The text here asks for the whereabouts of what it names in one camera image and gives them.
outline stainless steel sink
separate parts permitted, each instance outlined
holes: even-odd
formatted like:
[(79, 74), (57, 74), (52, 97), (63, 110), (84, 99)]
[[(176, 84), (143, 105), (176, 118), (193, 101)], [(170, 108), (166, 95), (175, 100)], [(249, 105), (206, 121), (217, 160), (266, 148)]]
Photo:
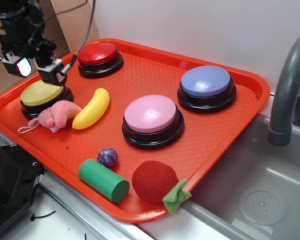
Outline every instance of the stainless steel sink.
[(212, 213), (242, 239), (300, 240), (300, 128), (279, 147), (267, 141), (268, 124), (259, 114), (193, 190), (200, 207), (183, 208)]

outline white wall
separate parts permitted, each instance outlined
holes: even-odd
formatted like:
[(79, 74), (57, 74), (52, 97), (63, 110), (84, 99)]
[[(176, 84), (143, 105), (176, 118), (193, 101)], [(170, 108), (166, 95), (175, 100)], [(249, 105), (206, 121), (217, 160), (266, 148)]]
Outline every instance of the white wall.
[(300, 36), (300, 0), (97, 0), (101, 38), (117, 38), (262, 76), (275, 91)]

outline black button base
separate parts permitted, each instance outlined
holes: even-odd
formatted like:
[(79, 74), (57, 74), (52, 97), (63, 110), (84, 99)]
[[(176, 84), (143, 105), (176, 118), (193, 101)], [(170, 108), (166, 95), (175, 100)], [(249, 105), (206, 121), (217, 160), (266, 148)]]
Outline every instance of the black button base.
[(180, 83), (177, 91), (177, 97), (180, 105), (187, 110), (196, 113), (214, 113), (229, 107), (236, 98), (237, 88), (230, 80), (229, 87), (222, 93), (209, 96), (209, 97), (197, 97), (187, 94)]
[(132, 130), (123, 118), (122, 132), (125, 140), (132, 146), (153, 150), (160, 149), (176, 141), (184, 130), (184, 116), (176, 106), (176, 116), (174, 121), (165, 129), (157, 132), (142, 133)]
[(21, 111), (22, 114), (27, 118), (27, 119), (33, 119), (38, 117), (38, 115), (45, 109), (51, 107), (53, 104), (60, 100), (67, 100), (67, 101), (74, 101), (74, 95), (72, 91), (68, 87), (64, 87), (62, 92), (56, 96), (54, 99), (40, 105), (35, 105), (35, 106), (28, 106), (25, 105), (22, 101), (21, 103)]
[(80, 71), (80, 74), (88, 78), (106, 77), (115, 73), (124, 65), (124, 59), (119, 53), (118, 49), (116, 50), (115, 56), (113, 58), (103, 63), (88, 65), (82, 63), (80, 59), (78, 60), (78, 62), (78, 69)]

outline yellow banana toy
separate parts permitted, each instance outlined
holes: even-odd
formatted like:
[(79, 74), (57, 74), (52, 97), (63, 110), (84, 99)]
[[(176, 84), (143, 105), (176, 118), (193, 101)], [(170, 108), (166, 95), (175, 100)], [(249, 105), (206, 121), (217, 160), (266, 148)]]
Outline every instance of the yellow banana toy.
[(106, 112), (110, 103), (110, 94), (104, 88), (95, 90), (90, 102), (73, 119), (72, 128), (81, 130), (95, 124)]

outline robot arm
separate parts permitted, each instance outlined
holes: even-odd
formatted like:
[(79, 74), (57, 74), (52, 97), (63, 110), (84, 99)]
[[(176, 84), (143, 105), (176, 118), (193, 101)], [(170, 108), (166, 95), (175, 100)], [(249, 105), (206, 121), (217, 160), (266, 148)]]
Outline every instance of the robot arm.
[(8, 73), (27, 77), (31, 67), (27, 59), (34, 59), (42, 81), (64, 85), (67, 79), (64, 65), (57, 59), (53, 40), (42, 37), (45, 29), (43, 11), (33, 0), (0, 0), (1, 62)]

